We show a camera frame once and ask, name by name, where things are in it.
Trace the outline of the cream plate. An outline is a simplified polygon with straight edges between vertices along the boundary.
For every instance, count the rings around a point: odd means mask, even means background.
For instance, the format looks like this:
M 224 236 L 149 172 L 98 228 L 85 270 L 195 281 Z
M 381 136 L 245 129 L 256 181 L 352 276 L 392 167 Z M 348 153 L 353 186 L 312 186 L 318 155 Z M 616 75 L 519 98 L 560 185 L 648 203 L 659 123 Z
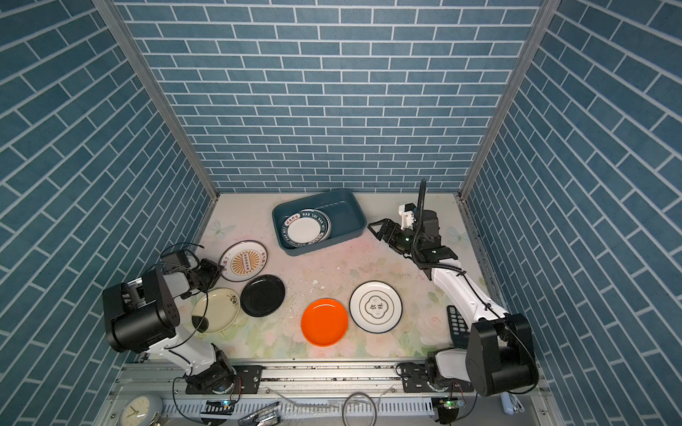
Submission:
M 233 289 L 214 289 L 195 304 L 192 326 L 198 333 L 218 333 L 236 320 L 240 310 L 240 298 Z

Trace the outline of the white plate orange sunburst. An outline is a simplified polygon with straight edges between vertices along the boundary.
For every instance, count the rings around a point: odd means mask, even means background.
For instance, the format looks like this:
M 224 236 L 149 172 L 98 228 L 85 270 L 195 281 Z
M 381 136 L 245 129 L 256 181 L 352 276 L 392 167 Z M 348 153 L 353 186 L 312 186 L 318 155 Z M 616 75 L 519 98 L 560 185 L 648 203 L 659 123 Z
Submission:
M 257 241 L 239 241 L 221 256 L 221 276 L 229 282 L 246 282 L 258 276 L 266 267 L 266 247 Z

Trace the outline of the Hao Wei green plate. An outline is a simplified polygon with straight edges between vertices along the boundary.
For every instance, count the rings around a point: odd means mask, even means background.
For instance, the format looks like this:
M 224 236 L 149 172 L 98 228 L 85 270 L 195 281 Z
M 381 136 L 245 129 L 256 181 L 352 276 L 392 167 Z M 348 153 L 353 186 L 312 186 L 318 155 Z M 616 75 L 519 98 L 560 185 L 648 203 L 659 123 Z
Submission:
M 331 233 L 330 217 L 319 209 L 302 209 L 284 220 L 282 239 L 294 248 L 326 240 Z

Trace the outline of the white plate quatrefoil pattern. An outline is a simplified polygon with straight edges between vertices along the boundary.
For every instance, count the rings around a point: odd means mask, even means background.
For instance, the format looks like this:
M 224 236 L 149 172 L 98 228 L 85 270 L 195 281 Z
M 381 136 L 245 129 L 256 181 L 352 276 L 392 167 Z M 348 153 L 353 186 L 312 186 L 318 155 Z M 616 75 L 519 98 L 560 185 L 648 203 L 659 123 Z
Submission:
M 351 294 L 349 312 L 353 322 L 371 334 L 388 333 L 403 314 L 399 293 L 385 282 L 365 282 Z

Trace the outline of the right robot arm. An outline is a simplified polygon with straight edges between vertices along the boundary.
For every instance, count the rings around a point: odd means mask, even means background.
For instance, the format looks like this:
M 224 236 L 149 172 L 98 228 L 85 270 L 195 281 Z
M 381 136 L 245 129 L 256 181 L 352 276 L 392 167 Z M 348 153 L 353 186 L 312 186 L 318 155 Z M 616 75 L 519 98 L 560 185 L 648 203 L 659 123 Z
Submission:
M 456 253 L 442 244 L 434 211 L 423 211 L 411 225 L 388 218 L 368 225 L 393 251 L 412 261 L 463 317 L 468 329 L 466 355 L 441 350 L 427 357 L 434 380 L 467 381 L 483 397 L 503 392 L 527 393 L 538 385 L 531 326 L 511 314 L 473 283 Z

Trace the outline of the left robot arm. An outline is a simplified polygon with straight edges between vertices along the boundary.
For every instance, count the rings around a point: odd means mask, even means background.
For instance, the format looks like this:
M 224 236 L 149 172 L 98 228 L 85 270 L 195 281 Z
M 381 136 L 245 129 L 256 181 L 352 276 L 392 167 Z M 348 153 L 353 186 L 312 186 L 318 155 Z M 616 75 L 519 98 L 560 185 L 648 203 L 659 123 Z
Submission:
M 188 394 L 226 394 L 237 385 L 236 369 L 215 344 L 196 334 L 208 328 L 209 303 L 192 321 L 181 325 L 177 300 L 199 293 L 209 296 L 224 267 L 198 258 L 188 248 L 165 250 L 142 275 L 102 292 L 105 336 L 118 353 L 160 355 L 182 368 Z

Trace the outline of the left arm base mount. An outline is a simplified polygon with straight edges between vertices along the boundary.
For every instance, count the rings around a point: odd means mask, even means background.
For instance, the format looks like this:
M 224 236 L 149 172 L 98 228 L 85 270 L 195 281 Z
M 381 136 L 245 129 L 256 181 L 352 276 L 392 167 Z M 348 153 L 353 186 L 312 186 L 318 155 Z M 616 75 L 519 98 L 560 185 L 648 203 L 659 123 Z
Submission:
M 259 390 L 263 370 L 264 367 L 261 365 L 235 366 L 231 369 L 210 367 L 193 376 L 184 375 L 186 394 L 256 394 Z

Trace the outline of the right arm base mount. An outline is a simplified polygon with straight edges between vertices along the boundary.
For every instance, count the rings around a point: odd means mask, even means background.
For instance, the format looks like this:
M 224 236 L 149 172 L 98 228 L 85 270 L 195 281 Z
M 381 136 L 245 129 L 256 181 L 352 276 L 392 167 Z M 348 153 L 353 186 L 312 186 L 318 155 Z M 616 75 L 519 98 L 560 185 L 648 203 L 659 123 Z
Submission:
M 459 393 L 474 392 L 471 383 L 461 379 L 446 379 L 436 376 L 424 364 L 411 361 L 399 362 L 394 366 L 405 393 Z

